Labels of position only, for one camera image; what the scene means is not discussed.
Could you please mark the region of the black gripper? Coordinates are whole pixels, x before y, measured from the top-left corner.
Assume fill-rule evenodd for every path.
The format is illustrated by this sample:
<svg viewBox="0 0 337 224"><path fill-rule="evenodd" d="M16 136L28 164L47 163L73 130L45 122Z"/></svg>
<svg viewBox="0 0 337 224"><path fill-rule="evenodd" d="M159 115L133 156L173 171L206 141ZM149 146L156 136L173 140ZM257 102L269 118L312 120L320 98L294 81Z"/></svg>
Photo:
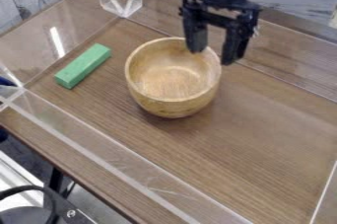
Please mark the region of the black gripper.
<svg viewBox="0 0 337 224"><path fill-rule="evenodd" d="M188 50L201 52L208 44L208 26L226 30L221 64L230 65L246 51L258 23L261 7L249 0L181 0L184 36Z"/></svg>

